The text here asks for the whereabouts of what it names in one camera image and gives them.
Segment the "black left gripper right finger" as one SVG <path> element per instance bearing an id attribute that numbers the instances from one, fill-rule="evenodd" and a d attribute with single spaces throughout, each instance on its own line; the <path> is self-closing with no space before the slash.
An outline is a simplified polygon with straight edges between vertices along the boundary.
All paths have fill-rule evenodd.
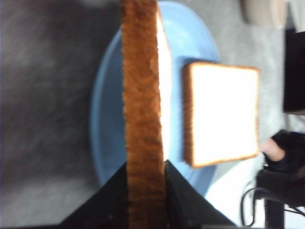
<path id="1" fill-rule="evenodd" d="M 233 225 L 202 197 L 167 160 L 165 162 L 166 205 L 170 225 Z"/>

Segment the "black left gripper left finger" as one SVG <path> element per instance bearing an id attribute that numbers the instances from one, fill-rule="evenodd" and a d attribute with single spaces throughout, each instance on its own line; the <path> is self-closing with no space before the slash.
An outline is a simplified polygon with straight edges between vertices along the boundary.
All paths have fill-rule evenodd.
<path id="1" fill-rule="evenodd" d="M 123 164 L 107 183 L 61 225 L 128 225 L 127 175 Z"/>

